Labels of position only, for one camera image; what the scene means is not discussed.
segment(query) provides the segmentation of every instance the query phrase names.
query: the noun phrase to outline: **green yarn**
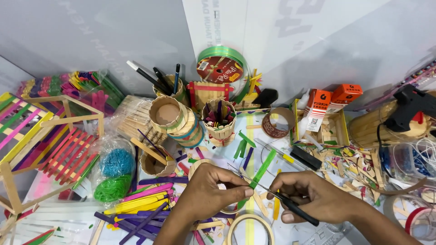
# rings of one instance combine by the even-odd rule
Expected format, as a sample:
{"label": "green yarn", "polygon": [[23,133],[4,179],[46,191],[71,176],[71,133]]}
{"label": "green yarn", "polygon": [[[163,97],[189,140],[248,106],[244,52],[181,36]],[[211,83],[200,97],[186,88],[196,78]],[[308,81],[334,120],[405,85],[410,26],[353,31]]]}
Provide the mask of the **green yarn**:
{"label": "green yarn", "polygon": [[100,202],[112,202],[123,199],[130,188],[132,176],[124,174],[101,182],[94,191],[94,198]]}

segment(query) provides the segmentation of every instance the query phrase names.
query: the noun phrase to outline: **scissor blade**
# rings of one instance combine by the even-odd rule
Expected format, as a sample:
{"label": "scissor blade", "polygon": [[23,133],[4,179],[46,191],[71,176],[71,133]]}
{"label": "scissor blade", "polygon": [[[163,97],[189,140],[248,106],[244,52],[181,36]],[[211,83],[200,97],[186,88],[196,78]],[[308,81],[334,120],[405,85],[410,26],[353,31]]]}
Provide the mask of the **scissor blade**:
{"label": "scissor blade", "polygon": [[245,174],[241,173],[241,171],[239,171],[237,168],[235,168],[234,166],[230,165],[229,163],[227,163],[227,164],[228,164],[229,166],[231,166],[232,168],[234,168],[234,169],[236,169],[236,170],[238,171],[238,172],[236,172],[236,171],[232,170],[233,173],[242,175],[244,178],[246,178],[246,179],[248,179],[248,180],[250,180],[250,181],[256,183],[257,185],[259,185],[260,187],[262,187],[263,189],[265,189],[267,192],[273,194],[274,197],[276,197],[276,198],[278,198],[278,199],[281,200],[281,198],[278,197],[278,196],[277,196],[274,192],[272,192],[270,189],[266,188],[265,186],[263,186],[263,185],[259,184],[258,182],[254,181],[252,178],[250,178],[250,177],[246,176]]}

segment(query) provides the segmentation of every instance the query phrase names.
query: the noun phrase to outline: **white string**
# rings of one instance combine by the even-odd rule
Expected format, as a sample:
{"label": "white string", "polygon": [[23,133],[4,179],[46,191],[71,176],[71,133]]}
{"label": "white string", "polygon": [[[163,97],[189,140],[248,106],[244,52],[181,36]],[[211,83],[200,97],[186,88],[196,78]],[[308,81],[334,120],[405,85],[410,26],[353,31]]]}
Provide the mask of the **white string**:
{"label": "white string", "polygon": [[[421,157],[421,158],[422,158],[422,159],[423,159],[423,160],[424,160],[428,165],[432,166],[432,167],[433,167],[433,170],[436,171],[436,158],[435,158],[435,154],[436,154],[436,143],[434,143],[433,141],[431,141],[431,140],[428,139],[428,138],[422,138],[422,139],[418,140],[416,143],[409,143],[409,142],[406,142],[406,143],[402,143],[402,144],[408,144],[408,145],[411,145],[412,148],[417,152],[418,156]],[[402,171],[405,175],[413,176],[413,174],[408,174],[408,173],[404,172],[404,171],[400,168],[400,166],[398,165],[397,160],[396,160],[396,157],[395,157],[395,148],[396,148],[397,146],[398,146],[398,145],[395,145],[394,148],[392,149],[395,164],[396,164],[397,167],[400,169],[400,171]],[[420,151],[420,150],[418,149],[420,146],[423,146],[423,147],[425,148],[425,150]],[[424,166],[424,163],[423,163],[423,162],[418,158],[418,156],[415,156],[415,157],[413,158],[413,161],[414,161],[413,164],[415,164],[415,160],[418,160],[418,161],[421,163],[421,166]]]}

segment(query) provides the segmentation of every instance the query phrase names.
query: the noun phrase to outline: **scissors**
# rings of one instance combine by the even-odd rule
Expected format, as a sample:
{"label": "scissors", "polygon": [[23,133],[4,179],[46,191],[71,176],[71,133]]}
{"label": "scissors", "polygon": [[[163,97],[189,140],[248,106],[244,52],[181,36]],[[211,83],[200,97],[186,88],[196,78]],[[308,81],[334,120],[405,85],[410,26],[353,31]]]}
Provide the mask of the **scissors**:
{"label": "scissors", "polygon": [[262,187],[263,189],[265,189],[267,192],[271,193],[274,197],[276,197],[277,199],[279,199],[286,207],[288,207],[289,210],[291,210],[293,213],[295,213],[296,215],[300,216],[301,218],[303,218],[304,220],[306,220],[307,222],[313,224],[314,226],[318,226],[320,224],[320,221],[315,219],[314,217],[308,215],[306,212],[304,212],[303,210],[301,210],[298,207],[298,203],[292,201],[291,199],[285,197],[284,195],[280,194],[279,192],[273,192],[270,189],[266,188],[265,186],[257,183],[256,181],[254,181],[253,179],[251,179],[250,177],[246,176],[245,174],[241,173],[241,171],[238,170],[238,172],[232,170],[235,174],[237,175],[242,175],[244,178],[247,178],[248,180],[256,183],[257,185],[259,185],[260,187]]}

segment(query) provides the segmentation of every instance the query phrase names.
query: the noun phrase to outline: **popsicle stick house frame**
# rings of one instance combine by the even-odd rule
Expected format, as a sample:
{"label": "popsicle stick house frame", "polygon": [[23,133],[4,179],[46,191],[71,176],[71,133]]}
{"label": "popsicle stick house frame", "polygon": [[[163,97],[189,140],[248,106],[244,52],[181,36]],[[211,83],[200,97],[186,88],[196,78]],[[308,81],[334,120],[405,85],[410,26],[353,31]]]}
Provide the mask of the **popsicle stick house frame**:
{"label": "popsicle stick house frame", "polygon": [[[64,106],[56,115],[34,105],[53,101],[62,101]],[[93,114],[72,116],[69,102],[80,105]],[[25,113],[30,113],[30,115],[24,118]],[[29,122],[36,116],[40,118],[38,122],[27,133],[20,133],[24,127],[29,127]],[[0,205],[11,212],[6,225],[0,229],[2,236],[0,243],[4,241],[6,237],[4,235],[13,227],[18,215],[24,210],[64,190],[77,187],[81,179],[89,173],[98,154],[87,157],[88,147],[96,138],[75,128],[73,123],[97,119],[99,136],[102,136],[104,134],[103,117],[104,114],[101,111],[67,95],[26,100],[10,93],[0,96],[0,122],[5,123],[4,125],[0,123],[0,134],[4,134],[0,149],[4,146],[12,148],[0,159],[0,180],[4,184],[8,197],[0,196]],[[22,204],[14,183],[14,175],[35,168],[44,171],[48,176],[54,175],[55,180],[61,180],[60,185],[64,183],[66,185]]]}

